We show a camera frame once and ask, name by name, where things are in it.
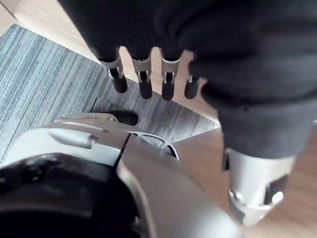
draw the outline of gray carpet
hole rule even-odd
[[[143,99],[130,80],[128,87],[118,94],[99,64],[12,26],[0,39],[0,161],[20,134],[67,114],[134,111],[138,127],[172,142],[218,127],[159,94]]]

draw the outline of metal bracket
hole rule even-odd
[[[144,79],[141,77],[141,72],[146,72],[146,81],[150,82],[152,73],[151,56],[149,56],[146,60],[132,59],[132,63],[139,82],[144,82]]]
[[[172,81],[173,84],[175,82],[175,78],[178,72],[180,58],[176,61],[168,61],[162,57],[162,64],[161,64],[161,74],[163,78],[163,83],[167,83],[167,73],[172,73]]]

